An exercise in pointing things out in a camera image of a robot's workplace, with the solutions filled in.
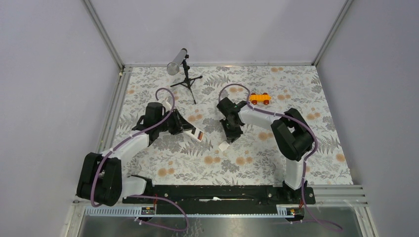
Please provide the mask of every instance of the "metal floor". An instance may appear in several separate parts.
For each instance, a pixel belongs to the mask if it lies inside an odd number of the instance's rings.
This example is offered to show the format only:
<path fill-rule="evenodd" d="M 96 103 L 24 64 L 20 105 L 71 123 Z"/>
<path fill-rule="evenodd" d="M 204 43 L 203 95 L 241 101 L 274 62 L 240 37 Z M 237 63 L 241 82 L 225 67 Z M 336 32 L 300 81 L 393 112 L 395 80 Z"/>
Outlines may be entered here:
<path fill-rule="evenodd" d="M 334 221 L 344 228 L 343 233 L 325 229 L 317 223 L 289 224 L 283 218 L 189 218 L 190 228 L 183 233 L 152 226 L 139 225 L 132 217 L 85 216 L 80 237 L 260 237 L 260 236 L 362 236 L 355 210 L 350 207 L 311 208 L 318 218 Z M 155 217 L 153 223 L 183 228 L 183 218 Z"/>

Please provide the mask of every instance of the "silver cylinder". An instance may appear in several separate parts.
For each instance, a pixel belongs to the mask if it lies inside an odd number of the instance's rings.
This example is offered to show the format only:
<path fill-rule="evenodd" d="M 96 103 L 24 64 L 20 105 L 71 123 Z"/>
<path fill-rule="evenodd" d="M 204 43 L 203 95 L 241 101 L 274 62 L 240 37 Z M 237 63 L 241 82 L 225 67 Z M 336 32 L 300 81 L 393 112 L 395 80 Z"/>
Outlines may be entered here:
<path fill-rule="evenodd" d="M 186 48 L 181 49 L 173 61 L 168 64 L 167 71 L 169 75 L 174 76 L 179 72 L 179 67 L 182 64 L 183 59 L 185 59 L 187 53 L 188 51 Z"/>

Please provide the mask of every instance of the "red wire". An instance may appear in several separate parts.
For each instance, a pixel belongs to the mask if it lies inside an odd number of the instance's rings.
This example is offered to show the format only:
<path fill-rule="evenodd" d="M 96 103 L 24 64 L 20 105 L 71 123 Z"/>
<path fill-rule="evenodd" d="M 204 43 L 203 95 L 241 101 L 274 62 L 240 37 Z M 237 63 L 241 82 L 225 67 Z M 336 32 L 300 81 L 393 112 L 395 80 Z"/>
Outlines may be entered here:
<path fill-rule="evenodd" d="M 153 208 L 154 208 L 154 211 L 156 211 L 156 203 L 157 203 L 157 199 L 154 199 L 154 202 L 153 202 Z"/>

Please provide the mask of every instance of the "aluminum frame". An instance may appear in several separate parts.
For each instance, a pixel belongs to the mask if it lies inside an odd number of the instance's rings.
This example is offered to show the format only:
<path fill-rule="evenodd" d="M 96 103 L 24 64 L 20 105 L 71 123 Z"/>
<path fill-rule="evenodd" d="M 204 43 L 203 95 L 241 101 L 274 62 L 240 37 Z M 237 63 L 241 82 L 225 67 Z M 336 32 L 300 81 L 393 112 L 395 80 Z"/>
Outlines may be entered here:
<path fill-rule="evenodd" d="M 112 58 L 114 59 L 115 63 L 118 65 L 119 69 L 122 70 L 124 68 L 124 63 L 122 59 L 120 58 L 117 50 L 114 47 L 114 44 L 111 41 L 111 38 L 109 37 L 108 33 L 105 30 L 105 27 L 103 26 L 102 22 L 99 19 L 99 16 L 96 13 L 96 10 L 94 9 L 92 3 L 90 0 L 82 0 L 84 6 L 86 7 L 87 12 L 89 13 L 92 22 L 96 26 L 97 30 L 99 31 L 100 36 L 103 39 L 103 42 L 105 43 L 106 47 L 108 48 L 109 52 L 111 53 Z"/>
<path fill-rule="evenodd" d="M 166 67 L 167 64 L 163 63 L 151 63 L 151 64 L 126 64 L 127 67 Z M 188 66 L 191 67 L 265 67 L 265 66 L 313 66 L 311 62 L 302 62 L 302 63 L 189 63 Z"/>
<path fill-rule="evenodd" d="M 125 67 L 122 76 L 118 80 L 112 95 L 112 101 L 106 115 L 106 121 L 102 128 L 96 152 L 101 152 L 112 146 L 131 73 L 132 67 Z"/>
<path fill-rule="evenodd" d="M 316 207 L 352 207 L 356 213 L 358 224 L 364 237 L 378 237 L 375 224 L 372 220 L 370 208 L 365 198 L 364 190 L 361 185 L 312 185 L 316 196 L 316 204 L 308 205 L 312 208 Z M 68 220 L 63 229 L 63 237 L 76 237 L 79 234 L 83 218 L 88 215 L 90 201 L 88 200 L 74 200 L 69 211 Z M 107 209 L 114 208 L 119 210 L 121 207 L 141 207 L 144 204 L 124 204 L 118 202 L 113 207 L 106 207 Z M 277 205 L 278 210 L 286 207 L 297 207 L 297 205 Z M 115 211 L 114 214 L 109 212 L 106 216 L 121 216 L 120 212 Z M 183 215 L 159 215 L 159 217 L 179 217 Z M 199 217 L 212 218 L 275 218 L 275 215 L 199 215 Z"/>
<path fill-rule="evenodd" d="M 339 12 L 335 22 L 332 25 L 328 35 L 326 36 L 325 41 L 323 42 L 322 46 L 320 47 L 319 52 L 317 53 L 316 57 L 313 60 L 311 65 L 316 66 L 319 64 L 320 60 L 322 59 L 323 54 L 325 53 L 327 47 L 329 46 L 333 36 L 335 35 L 336 31 L 338 30 L 340 24 L 342 23 L 343 19 L 345 18 L 349 8 L 351 7 L 353 0 L 346 0 L 345 4 L 343 5 L 342 9 Z"/>

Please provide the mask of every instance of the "orange flower pattern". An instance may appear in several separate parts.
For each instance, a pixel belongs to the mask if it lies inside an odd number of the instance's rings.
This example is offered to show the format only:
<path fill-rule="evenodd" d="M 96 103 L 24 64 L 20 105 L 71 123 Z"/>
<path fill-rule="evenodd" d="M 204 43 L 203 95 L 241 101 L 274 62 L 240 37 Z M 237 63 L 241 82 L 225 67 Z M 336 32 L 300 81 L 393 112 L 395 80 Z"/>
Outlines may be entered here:
<path fill-rule="evenodd" d="M 271 111 L 296 108 L 313 129 L 319 150 L 307 161 L 309 184 L 352 184 L 335 125 L 315 67 L 191 67 L 193 77 L 203 75 L 192 86 L 197 101 L 182 86 L 170 87 L 181 115 L 204 134 L 200 143 L 187 135 L 161 133 L 148 148 L 123 164 L 123 175 L 141 175 L 155 184 L 177 185 L 273 185 L 281 184 L 285 158 L 279 152 L 271 131 L 246 124 L 244 134 L 227 150 L 218 145 L 225 139 L 215 107 L 218 93 L 229 83 L 242 83 L 257 94 L 268 93 Z M 183 80 L 184 75 L 167 75 L 164 67 L 133 68 L 113 144 L 123 140 L 135 126 L 154 93 L 161 86 Z M 222 93 L 232 101 L 244 100 L 246 90 L 229 87 Z M 159 98 L 168 98 L 165 92 Z"/>

